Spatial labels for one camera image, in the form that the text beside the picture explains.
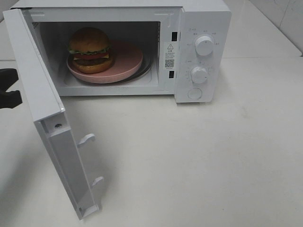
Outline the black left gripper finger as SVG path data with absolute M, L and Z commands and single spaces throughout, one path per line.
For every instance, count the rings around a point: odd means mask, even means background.
M 18 73 L 14 68 L 5 68 L 0 70 L 0 93 L 6 91 L 18 81 Z
M 19 90 L 10 92 L 0 91 L 0 109 L 13 109 L 22 103 L 23 101 Z

